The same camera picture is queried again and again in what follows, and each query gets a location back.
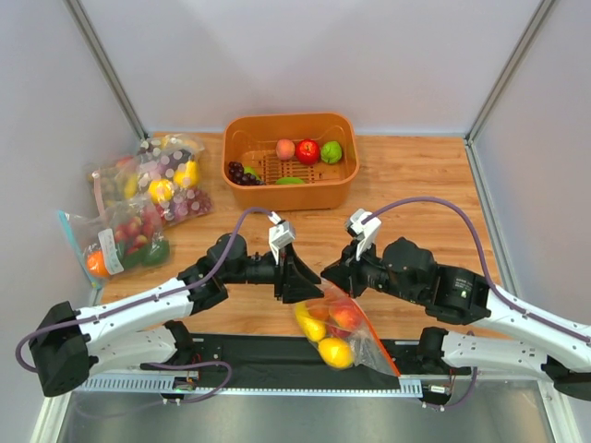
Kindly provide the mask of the orange zip top bag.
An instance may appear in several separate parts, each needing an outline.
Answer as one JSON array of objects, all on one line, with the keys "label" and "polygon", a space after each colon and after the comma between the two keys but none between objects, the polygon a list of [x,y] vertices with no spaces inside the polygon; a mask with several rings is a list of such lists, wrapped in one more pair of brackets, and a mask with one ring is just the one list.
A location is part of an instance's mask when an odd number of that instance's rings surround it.
[{"label": "orange zip top bag", "polygon": [[[356,303],[359,314],[362,317],[362,323],[360,324],[360,326],[357,329],[349,330],[351,331],[351,335],[348,338],[344,339],[344,341],[346,341],[352,349],[355,356],[355,361],[353,362],[353,364],[347,367],[346,369],[353,366],[363,365],[384,375],[399,377],[401,375],[400,369],[398,368],[397,364],[394,362],[392,357],[390,357],[390,355],[386,351],[384,345],[380,340],[380,337],[374,330],[373,325],[371,324],[363,309],[355,301],[355,299],[350,297],[347,293],[343,292],[340,288],[338,288],[329,281],[323,281],[320,285],[320,288],[322,290],[322,297],[319,299],[311,299],[304,301],[303,303],[306,307],[308,305],[313,304],[325,304],[329,308],[332,302],[344,298],[349,298]],[[326,327],[326,331],[329,325],[337,326],[333,322],[331,317],[329,321],[324,322],[324,324]],[[329,337],[332,337],[332,335],[327,331],[325,338]],[[309,342],[319,353],[319,342]]]}]

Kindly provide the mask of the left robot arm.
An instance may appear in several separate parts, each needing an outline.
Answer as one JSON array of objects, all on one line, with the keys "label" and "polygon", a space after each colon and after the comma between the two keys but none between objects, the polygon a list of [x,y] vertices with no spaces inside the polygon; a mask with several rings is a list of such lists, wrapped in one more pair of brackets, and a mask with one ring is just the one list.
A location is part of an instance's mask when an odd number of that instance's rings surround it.
[{"label": "left robot arm", "polygon": [[199,352],[182,320],[226,300],[228,284],[270,285],[285,304],[320,298],[320,276],[287,244],[249,255],[239,234],[221,236],[177,276],[120,302],[54,305],[29,340],[42,393],[56,397],[126,366],[191,369]]}]

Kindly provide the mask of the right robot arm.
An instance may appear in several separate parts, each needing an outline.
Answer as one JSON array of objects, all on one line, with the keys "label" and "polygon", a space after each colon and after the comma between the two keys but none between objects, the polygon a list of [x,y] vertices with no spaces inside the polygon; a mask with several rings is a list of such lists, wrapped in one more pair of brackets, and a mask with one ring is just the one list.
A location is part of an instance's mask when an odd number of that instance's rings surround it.
[{"label": "right robot arm", "polygon": [[451,325],[472,325],[504,339],[470,336],[443,328],[423,329],[416,357],[424,365],[496,369],[552,383],[572,398],[590,398],[590,328],[519,300],[471,270],[436,262],[427,249],[401,237],[381,257],[371,246],[358,254],[346,246],[321,273],[358,297],[367,288],[424,307]]}]

